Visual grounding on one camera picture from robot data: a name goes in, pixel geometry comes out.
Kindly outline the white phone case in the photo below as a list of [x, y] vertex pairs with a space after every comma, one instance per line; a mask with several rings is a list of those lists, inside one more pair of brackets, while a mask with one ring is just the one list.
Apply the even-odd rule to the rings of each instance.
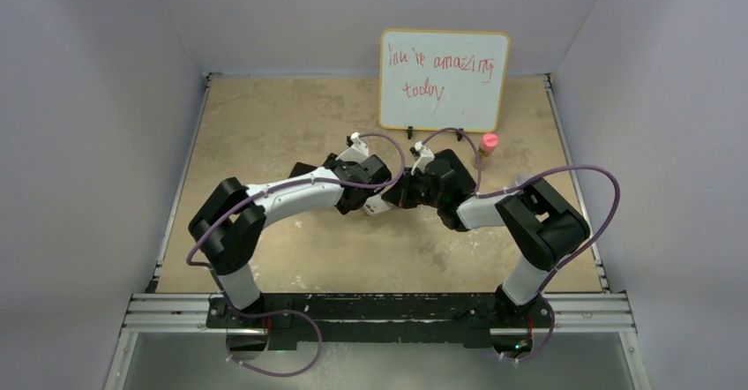
[[392, 205], [383, 200], [381, 194], [368, 198], [363, 205], [363, 210], [367, 215], [382, 214], [391, 208]]

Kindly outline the black phone without case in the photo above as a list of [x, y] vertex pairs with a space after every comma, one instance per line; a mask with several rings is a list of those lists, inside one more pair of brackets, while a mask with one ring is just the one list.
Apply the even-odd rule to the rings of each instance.
[[438, 175], [445, 190], [461, 194], [473, 194], [476, 180], [452, 149], [444, 149], [436, 154], [439, 162]]

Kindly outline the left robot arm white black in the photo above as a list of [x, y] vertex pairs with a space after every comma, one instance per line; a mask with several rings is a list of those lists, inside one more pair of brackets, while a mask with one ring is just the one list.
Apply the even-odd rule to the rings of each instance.
[[343, 161], [330, 154], [321, 166], [298, 162], [289, 178], [243, 185], [222, 180], [188, 225], [214, 277], [231, 301], [228, 315], [239, 326], [255, 326], [263, 315], [262, 293], [249, 268], [261, 233], [297, 214], [335, 208], [348, 214], [363, 207], [393, 178], [376, 155]]

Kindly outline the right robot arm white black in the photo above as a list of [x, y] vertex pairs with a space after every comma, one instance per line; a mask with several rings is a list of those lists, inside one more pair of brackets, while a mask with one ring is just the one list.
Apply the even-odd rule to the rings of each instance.
[[505, 227], [520, 249], [511, 274], [497, 288], [495, 313], [515, 326], [530, 312], [530, 303], [561, 260], [590, 237], [582, 215], [546, 180], [539, 179], [506, 195], [480, 199], [476, 181], [451, 151], [439, 153], [424, 169], [406, 169], [382, 194], [392, 206], [429, 206], [450, 230]]

